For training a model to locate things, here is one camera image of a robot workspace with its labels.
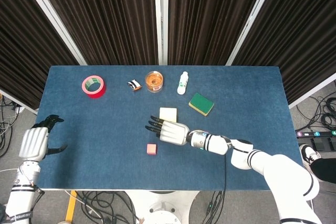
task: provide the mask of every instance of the white bottle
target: white bottle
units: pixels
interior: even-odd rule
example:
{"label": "white bottle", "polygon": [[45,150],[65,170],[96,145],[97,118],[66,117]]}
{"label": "white bottle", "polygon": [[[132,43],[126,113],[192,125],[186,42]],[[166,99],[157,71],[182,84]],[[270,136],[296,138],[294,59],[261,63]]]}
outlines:
{"label": "white bottle", "polygon": [[181,74],[180,82],[179,82],[179,85],[178,85],[178,88],[177,88],[177,93],[178,94],[184,94],[185,93],[185,88],[187,87],[188,79],[189,79],[188,72],[184,71]]}

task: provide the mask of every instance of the pink block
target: pink block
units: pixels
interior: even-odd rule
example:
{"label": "pink block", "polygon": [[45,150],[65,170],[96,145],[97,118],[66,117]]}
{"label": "pink block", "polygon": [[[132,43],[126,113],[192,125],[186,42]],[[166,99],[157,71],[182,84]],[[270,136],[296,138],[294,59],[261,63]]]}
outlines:
{"label": "pink block", "polygon": [[147,154],[156,155],[156,144],[147,144]]}

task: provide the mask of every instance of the sponge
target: sponge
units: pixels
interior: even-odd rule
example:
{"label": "sponge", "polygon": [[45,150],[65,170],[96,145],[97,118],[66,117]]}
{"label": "sponge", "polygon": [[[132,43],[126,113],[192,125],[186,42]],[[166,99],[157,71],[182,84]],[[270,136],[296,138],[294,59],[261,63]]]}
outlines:
{"label": "sponge", "polygon": [[189,106],[192,107],[194,110],[198,111],[204,116],[207,116],[214,106],[214,103],[204,96],[200,95],[199,93],[194,94],[193,98],[189,102]]}

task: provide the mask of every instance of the shoe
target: shoe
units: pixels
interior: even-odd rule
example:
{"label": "shoe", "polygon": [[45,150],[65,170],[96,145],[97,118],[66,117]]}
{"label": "shoe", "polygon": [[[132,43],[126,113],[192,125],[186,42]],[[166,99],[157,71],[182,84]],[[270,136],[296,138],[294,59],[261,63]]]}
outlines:
{"label": "shoe", "polygon": [[312,147],[308,144],[302,144],[300,147],[300,152],[302,156],[303,165],[310,172],[313,173],[310,165],[315,161],[321,158],[320,153],[314,151]]}

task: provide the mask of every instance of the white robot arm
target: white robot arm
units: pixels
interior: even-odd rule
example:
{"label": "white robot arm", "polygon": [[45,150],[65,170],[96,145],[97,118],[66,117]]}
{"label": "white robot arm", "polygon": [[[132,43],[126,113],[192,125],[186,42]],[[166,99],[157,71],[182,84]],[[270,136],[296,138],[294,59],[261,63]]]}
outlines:
{"label": "white robot arm", "polygon": [[225,155],[233,149],[231,163],[238,169],[253,169],[264,176],[277,204],[280,223],[321,224],[322,222],[307,204],[319,192],[316,177],[284,155],[271,156],[254,150],[246,140],[231,140],[225,136],[205,131],[190,131],[181,123],[167,122],[151,116],[153,127],[146,129],[156,133],[160,140]]}
{"label": "white robot arm", "polygon": [[[10,192],[6,213],[11,223],[31,223],[34,206],[44,192],[37,187],[40,167],[38,163],[46,156],[62,152],[67,145],[61,148],[48,148],[48,135],[57,122],[63,119],[57,115],[50,115],[44,121],[35,124],[24,134],[19,157],[23,163],[18,168],[12,191]],[[39,193],[33,203],[35,192]]]}

